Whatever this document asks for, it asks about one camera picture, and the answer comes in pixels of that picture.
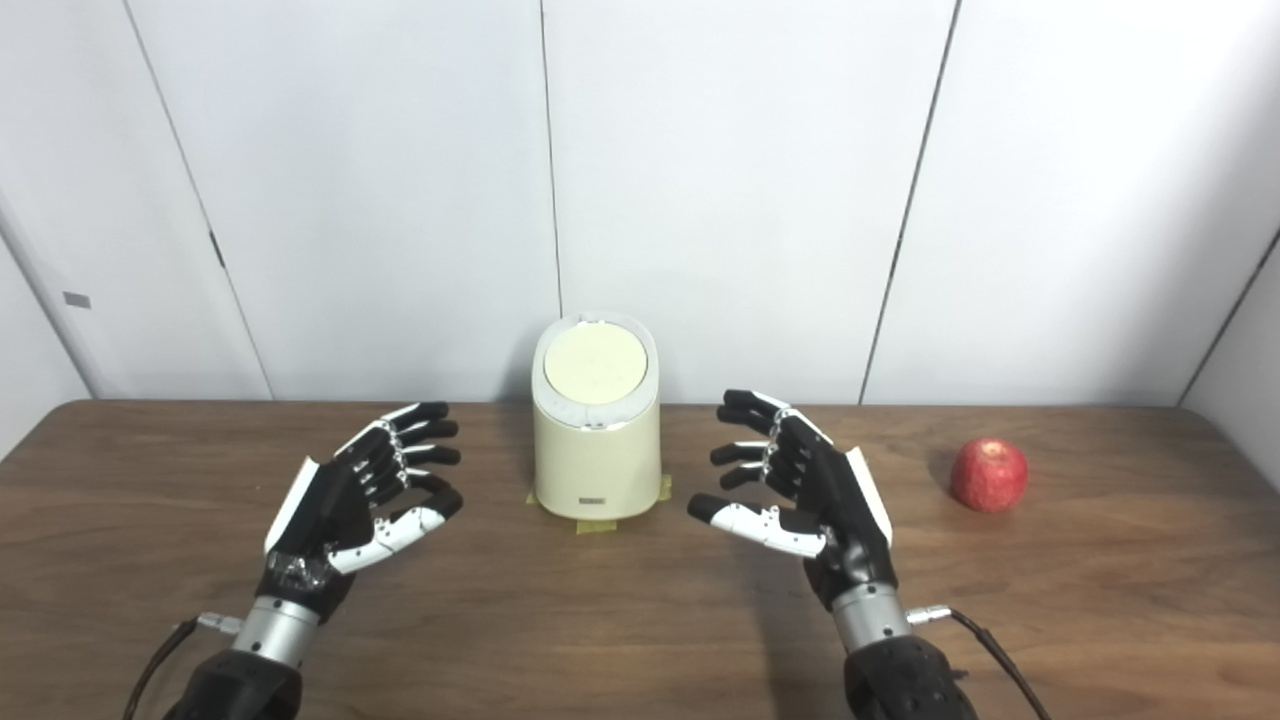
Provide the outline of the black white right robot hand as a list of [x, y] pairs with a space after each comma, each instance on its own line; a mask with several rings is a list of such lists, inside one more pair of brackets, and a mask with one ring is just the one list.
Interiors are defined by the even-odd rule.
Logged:
[[817, 424], [796, 407], [750, 389], [727, 389], [716, 416], [763, 437], [710, 451], [714, 466], [728, 468], [721, 488], [764, 486], [788, 506], [696, 493], [687, 502], [691, 518], [800, 557], [827, 611], [850, 591], [899, 588], [890, 530], [878, 520], [883, 510], [873, 506], [877, 496], [865, 493], [852, 460]]

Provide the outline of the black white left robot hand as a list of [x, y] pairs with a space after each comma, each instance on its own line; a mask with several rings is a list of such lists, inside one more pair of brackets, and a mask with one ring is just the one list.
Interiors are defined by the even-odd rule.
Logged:
[[264, 541], [255, 593], [329, 621], [358, 571], [390, 559], [451, 520], [463, 496], [429, 465], [454, 466], [458, 434], [445, 402], [372, 419], [329, 459], [306, 457]]

